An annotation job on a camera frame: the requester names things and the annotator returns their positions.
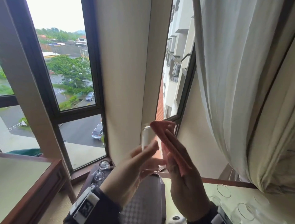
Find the white sky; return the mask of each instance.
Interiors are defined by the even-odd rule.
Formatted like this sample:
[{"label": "white sky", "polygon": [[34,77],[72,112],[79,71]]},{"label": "white sky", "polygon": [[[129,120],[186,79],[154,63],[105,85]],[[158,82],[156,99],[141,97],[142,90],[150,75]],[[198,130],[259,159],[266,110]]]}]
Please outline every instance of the white sky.
[{"label": "white sky", "polygon": [[84,30],[81,0],[27,0],[37,29],[56,27],[67,32]]}]

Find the building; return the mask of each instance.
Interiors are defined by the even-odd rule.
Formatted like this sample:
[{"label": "building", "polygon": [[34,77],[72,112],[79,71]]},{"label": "building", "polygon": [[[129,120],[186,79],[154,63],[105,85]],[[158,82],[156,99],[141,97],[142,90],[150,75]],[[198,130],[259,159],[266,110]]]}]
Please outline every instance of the building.
[{"label": "building", "polygon": [[164,119],[177,113],[194,45],[193,2],[174,0],[163,66]]}]

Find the red roof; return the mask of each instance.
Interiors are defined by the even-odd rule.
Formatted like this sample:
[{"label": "red roof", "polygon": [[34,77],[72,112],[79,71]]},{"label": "red roof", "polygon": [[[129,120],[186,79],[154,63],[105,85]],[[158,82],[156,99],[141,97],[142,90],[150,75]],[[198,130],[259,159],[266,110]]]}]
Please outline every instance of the red roof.
[{"label": "red roof", "polygon": [[164,105],[163,105],[163,77],[161,80],[160,92],[159,92],[159,99],[157,105],[157,112],[156,112],[156,121],[164,120]]}]

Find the silver car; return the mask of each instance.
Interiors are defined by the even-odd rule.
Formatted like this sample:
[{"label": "silver car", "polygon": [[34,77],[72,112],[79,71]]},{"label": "silver car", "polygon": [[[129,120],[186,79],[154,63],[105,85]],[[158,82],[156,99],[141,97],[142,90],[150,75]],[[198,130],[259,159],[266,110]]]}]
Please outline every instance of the silver car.
[{"label": "silver car", "polygon": [[95,139],[99,139],[101,140],[101,137],[104,135],[104,130],[102,128],[102,122],[100,122],[96,128],[94,129],[94,131],[92,132],[91,137],[95,138]]}]

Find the window pane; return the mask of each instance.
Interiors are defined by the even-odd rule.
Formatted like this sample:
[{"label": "window pane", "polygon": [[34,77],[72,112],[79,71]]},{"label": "window pane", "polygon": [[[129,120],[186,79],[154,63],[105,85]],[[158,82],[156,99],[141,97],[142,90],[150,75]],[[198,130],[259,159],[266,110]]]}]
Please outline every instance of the window pane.
[{"label": "window pane", "polygon": [[158,120],[177,114],[195,38],[193,15],[191,0],[174,1],[156,115]]},{"label": "window pane", "polygon": [[73,169],[106,155],[100,114],[61,124],[59,128]]},{"label": "window pane", "polygon": [[60,110],[95,104],[81,0],[27,3]]},{"label": "window pane", "polygon": [[0,108],[0,150],[39,149],[20,106]]},{"label": "window pane", "polygon": [[10,87],[6,75],[0,65],[0,96],[13,94],[12,88]]}]

